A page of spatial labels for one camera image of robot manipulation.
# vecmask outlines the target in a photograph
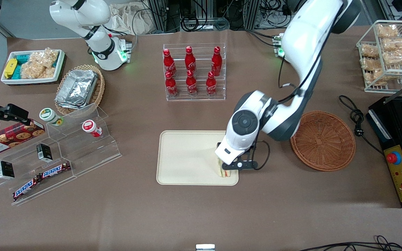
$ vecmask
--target acrylic bottle rack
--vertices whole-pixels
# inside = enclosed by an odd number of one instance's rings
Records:
[[[187,78],[187,70],[185,68],[185,47],[191,46],[193,55],[196,58],[196,85],[198,87],[198,94],[194,97],[188,95],[187,85],[185,80]],[[217,94],[214,97],[208,97],[206,91],[207,74],[212,69],[212,56],[214,55],[214,47],[221,48],[220,55],[222,57],[222,68],[220,76],[216,76],[217,80]],[[163,49],[169,49],[174,65],[177,72],[173,76],[176,81],[179,96],[172,98],[169,97],[166,89],[167,101],[214,101],[226,99],[226,45],[225,43],[201,43],[201,44],[164,44]],[[165,83],[165,67],[163,67],[163,81]]]

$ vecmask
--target red bottle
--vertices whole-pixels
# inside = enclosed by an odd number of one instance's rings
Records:
[[[187,46],[185,48],[185,68],[193,71],[193,75],[196,76],[196,59],[192,54],[192,47]]]
[[[165,73],[165,87],[167,88],[169,97],[175,98],[178,96],[179,92],[176,87],[176,81],[173,79],[173,74],[169,70]]]
[[[193,77],[192,70],[187,70],[187,79],[185,80],[185,84],[187,84],[187,91],[189,96],[194,97],[198,94],[196,79]]]
[[[209,71],[206,81],[207,96],[214,97],[217,95],[217,81],[215,80],[214,73]]]
[[[172,72],[173,75],[176,74],[176,66],[174,66],[174,60],[170,55],[169,49],[164,49],[163,54],[165,71],[169,70]]]
[[[220,47],[215,46],[214,55],[212,57],[212,71],[215,76],[220,76],[221,67],[223,64],[223,58],[220,55]]]

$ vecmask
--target emergency stop button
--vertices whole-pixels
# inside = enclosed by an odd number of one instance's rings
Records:
[[[402,161],[401,155],[397,151],[393,151],[387,155],[387,162],[399,165]]]

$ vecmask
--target round wicker basket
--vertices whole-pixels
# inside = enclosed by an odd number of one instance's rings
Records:
[[[350,128],[337,116],[322,111],[302,116],[291,145],[303,163],[326,172],[346,167],[356,152]]]
[[[92,70],[93,72],[95,72],[99,75],[99,78],[97,79],[97,82],[96,82],[96,87],[94,88],[94,92],[92,93],[91,101],[89,102],[90,104],[96,103],[96,105],[99,105],[100,101],[102,101],[103,92],[105,91],[105,80],[103,79],[103,75],[100,72],[100,70],[97,69],[97,67],[94,67],[92,65],[86,65],[86,64],[77,66],[72,70]],[[70,73],[70,71],[68,71],[66,73],[66,75],[62,78],[62,80],[60,81],[59,87],[57,89],[57,93],[60,91],[60,89],[63,85],[63,82],[66,79],[66,77],[69,75],[69,73]],[[57,103],[55,103],[55,107],[63,115],[66,115],[66,114],[69,114],[69,113],[72,113],[73,111],[75,111],[75,109],[61,107]]]

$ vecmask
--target cookie box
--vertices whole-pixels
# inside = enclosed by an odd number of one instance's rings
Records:
[[[33,119],[30,120],[30,125],[17,123],[0,130],[0,152],[13,148],[16,145],[45,133],[42,124]]]
[[[62,70],[62,66],[64,63],[65,59],[65,53],[62,50],[57,50],[59,52],[58,58],[57,58],[57,65],[55,67],[55,72],[54,76],[52,78],[33,78],[33,79],[7,79],[4,76],[4,71],[1,75],[1,82],[4,84],[10,85],[10,86],[16,86],[16,85],[36,85],[36,84],[55,84],[55,82],[59,79],[60,77],[60,72]],[[7,65],[8,61],[10,59],[16,58],[18,55],[25,55],[25,54],[31,54],[32,52],[38,52],[38,51],[14,51],[11,52],[8,56],[7,62],[4,65],[4,67]]]

